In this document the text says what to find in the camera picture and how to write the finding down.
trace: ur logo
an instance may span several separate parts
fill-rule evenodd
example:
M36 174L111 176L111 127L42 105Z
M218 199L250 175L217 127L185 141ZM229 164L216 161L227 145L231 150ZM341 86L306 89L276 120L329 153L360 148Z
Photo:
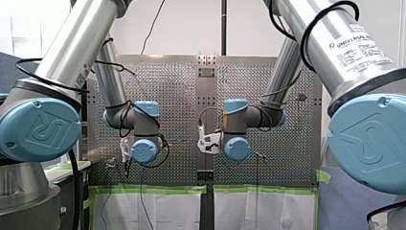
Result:
M26 141L49 148L59 149L71 128L71 123L49 112L42 112L36 117Z

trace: light blue joint cap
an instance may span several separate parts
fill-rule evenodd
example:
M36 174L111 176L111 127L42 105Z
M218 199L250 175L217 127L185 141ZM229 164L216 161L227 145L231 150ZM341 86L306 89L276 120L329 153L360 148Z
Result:
M341 168L377 191L406 194L406 97L370 94L331 119L328 143Z
M16 161L54 160L68 152L80 134L78 113L57 99L27 100L0 118L0 150Z
M251 147L245 138L235 137L226 143L224 152L234 161L243 161L250 155Z
M228 99L224 102L224 111L227 114L238 113L248 107L245 99Z
M275 127L281 127L286 122L286 113L283 111L280 121L275 125Z
M108 121L107 121L107 111L106 111L106 110L105 110L105 111L103 112L103 114L102 114L101 121L102 121L105 125L107 125L108 127L113 127L113 126L111 126L111 125L108 123Z
M137 163L148 164L155 160L156 155L158 154L158 148L153 142L147 139L141 139L134 143L131 148L131 154L132 158Z
M159 117L159 104L155 101L137 101L135 104L144 110L149 116L157 118ZM135 108L135 111L144 114L143 111Z

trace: robotic arm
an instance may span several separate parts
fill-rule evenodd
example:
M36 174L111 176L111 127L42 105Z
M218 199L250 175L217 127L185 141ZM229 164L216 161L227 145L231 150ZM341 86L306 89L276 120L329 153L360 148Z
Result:
M32 78L19 80L0 107L0 158L44 162L76 144L81 134L78 94L86 93L81 88L96 58L115 61L113 44L104 40L129 3L76 3ZM149 163L165 143L158 137L158 103L128 102L120 74L106 64L95 67L106 105L103 120L114 128L134 129L133 159Z
M405 194L406 177L400 175L406 169L406 126L402 119L406 115L406 97L370 93L404 79L406 69L386 57L343 8L354 8L355 18L359 17L351 1L264 2L271 13L283 17L293 35L283 44L265 93L269 97L255 106L243 99L224 103L224 131L218 143L222 143L221 149L233 160L244 160L250 153L245 139L247 127L283 124L283 103L289 94L284 89L295 81L303 60L319 75L332 98L328 142L342 169L378 191Z

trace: white wall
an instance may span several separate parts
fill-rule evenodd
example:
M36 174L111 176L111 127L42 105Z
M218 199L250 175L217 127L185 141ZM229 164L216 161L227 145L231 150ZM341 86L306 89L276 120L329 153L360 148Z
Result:
M69 11L69 0L0 0L0 52L41 58Z
M161 0L131 3L111 34L118 53L140 54ZM212 55L221 51L221 0L168 0L145 54ZM282 35L271 26L262 0L228 1L228 55L276 56Z

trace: perforated metal panel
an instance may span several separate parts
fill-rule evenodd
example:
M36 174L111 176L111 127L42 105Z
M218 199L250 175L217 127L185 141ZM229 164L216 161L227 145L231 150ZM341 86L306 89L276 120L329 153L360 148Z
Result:
M219 58L217 104L222 106L232 98L246 98L257 104L269 82L273 62L271 58ZM305 95L306 100L298 101L299 94ZM214 160L215 183L311 186L316 182L320 154L320 106L321 84L315 74L305 70L289 96L286 123L269 132L248 129L253 153L265 158L251 154L246 161L236 163L218 155Z
M136 78L122 73L127 98L131 101L154 100L159 102L163 133L170 144L168 161L157 169L147 171L148 184L156 185L195 185L195 156L191 151L195 146L195 57L182 59L125 57L129 62L125 67L136 73ZM140 181L141 168L135 163L131 174L124 178L124 164L121 163L120 137L118 130L107 127L101 120L104 103L100 89L96 86L96 140L99 162L92 167L91 183L136 183ZM161 152L155 162L165 156ZM114 170L106 168L106 163L116 157Z
M197 88L199 92L206 89L207 94L200 94L215 98L219 107L229 98L246 98L250 103L258 103L260 94L269 82L276 59L218 57L216 64L211 65L215 69L216 80L208 78L207 81L198 77L198 68L202 63L198 63L197 57L124 56L119 57L119 61L137 75L135 79L127 73L123 74L127 97L130 100L159 102L160 132L171 143L169 161L158 169L148 171L148 184L195 185L197 170L202 170L202 164L197 163L206 161L206 158L202 158L203 154L196 151L197 108L200 110L202 107L202 102L198 100L199 95L196 95ZM92 133L89 133L89 141L95 143L89 143L89 149L93 150L89 154L94 159L90 182L137 183L140 181L141 169L136 164L132 165L130 177L124 178L118 130L102 123L102 95L97 84L94 88L95 99L92 99L93 95L89 98L89 128L95 131L93 138ZM214 169L214 183L241 184L258 181L268 185L312 186L316 182L315 170L319 167L321 92L318 78L303 71L286 107L286 124L267 133L248 130L248 139L253 150L266 156L265 160L259 160L259 173L257 174L255 154L240 164L224 156L217 156L214 163L210 163L211 167L203 164L204 169ZM299 102L298 94L306 95L306 100ZM217 119L205 122L208 125L217 123L220 118L221 114L218 114ZM106 163L111 162L115 162L116 167L106 168Z

